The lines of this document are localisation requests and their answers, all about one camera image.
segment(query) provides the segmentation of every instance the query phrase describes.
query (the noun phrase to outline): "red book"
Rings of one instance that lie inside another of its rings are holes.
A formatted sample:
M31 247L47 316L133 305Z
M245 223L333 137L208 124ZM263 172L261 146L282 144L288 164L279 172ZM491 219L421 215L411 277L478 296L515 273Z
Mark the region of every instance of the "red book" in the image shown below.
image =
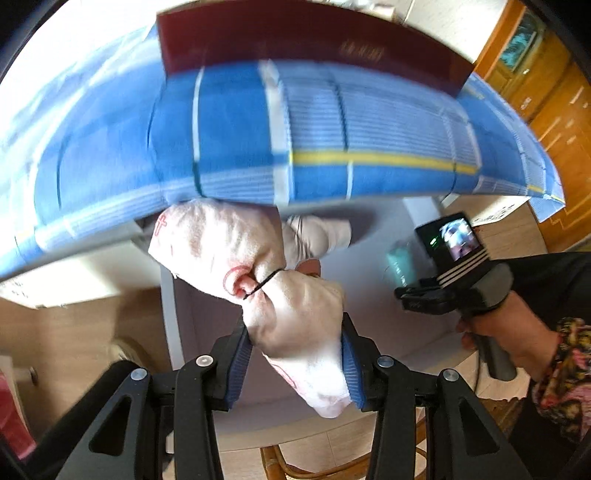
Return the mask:
M25 458L35 449L35 440L18 414L8 382L0 372L0 432L6 438L14 454Z
M473 65L413 28L303 0L226 0L160 13L167 74L219 63L333 61L388 72L456 96Z

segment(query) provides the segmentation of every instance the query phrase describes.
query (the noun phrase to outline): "small display screen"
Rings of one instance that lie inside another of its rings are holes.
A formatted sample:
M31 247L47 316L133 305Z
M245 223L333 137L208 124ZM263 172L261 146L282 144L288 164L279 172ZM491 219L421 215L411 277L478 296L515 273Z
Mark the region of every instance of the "small display screen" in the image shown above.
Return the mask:
M470 225L463 218L446 223L439 231L453 261L465 257L480 247Z

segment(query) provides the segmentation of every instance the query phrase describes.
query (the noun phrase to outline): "yellow stripe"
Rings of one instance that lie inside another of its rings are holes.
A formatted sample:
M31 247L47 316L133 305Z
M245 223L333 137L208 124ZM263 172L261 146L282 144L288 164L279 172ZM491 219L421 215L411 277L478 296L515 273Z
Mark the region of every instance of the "yellow stripe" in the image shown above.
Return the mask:
M544 189L541 189L540 187L537 187L535 185L528 185L527 187L529 190L533 190L534 192L544 193Z
M476 175L478 169L472 165L464 165L462 163L456 164L456 172L465 173L466 175Z
M295 151L293 152L293 162L294 165L300 166L347 165L353 163L356 165L414 167L441 171L453 171L454 168L453 160L372 151ZM461 164L456 166L456 170L460 173L472 175L477 172L476 167Z

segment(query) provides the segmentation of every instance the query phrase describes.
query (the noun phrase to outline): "white cloth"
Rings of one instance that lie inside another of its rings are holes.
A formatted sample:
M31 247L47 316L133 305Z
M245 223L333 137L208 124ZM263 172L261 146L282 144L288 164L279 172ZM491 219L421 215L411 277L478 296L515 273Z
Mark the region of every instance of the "white cloth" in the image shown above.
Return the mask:
M291 216L282 224L283 250L287 268L308 258L322 258L351 243L348 220L324 219L313 215Z
M241 305L252 343L321 416L336 417L350 403L340 285L285 270L243 299L285 268L279 221L257 207L194 200L160 215L148 252L193 287Z

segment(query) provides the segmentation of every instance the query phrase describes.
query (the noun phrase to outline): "black elastic band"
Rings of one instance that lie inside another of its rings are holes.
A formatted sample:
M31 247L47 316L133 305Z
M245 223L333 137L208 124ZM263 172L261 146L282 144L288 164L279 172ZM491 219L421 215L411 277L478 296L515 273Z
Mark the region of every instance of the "black elastic band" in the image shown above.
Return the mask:
M276 275L276 273L280 272L281 270L283 270L283 268L277 268L277 270L272 272L265 280L263 280L261 283L259 283L252 292L246 293L244 295L243 300L246 300L248 297L250 297L251 295L255 294L257 291L259 291L265 283L267 283L270 279L272 279Z

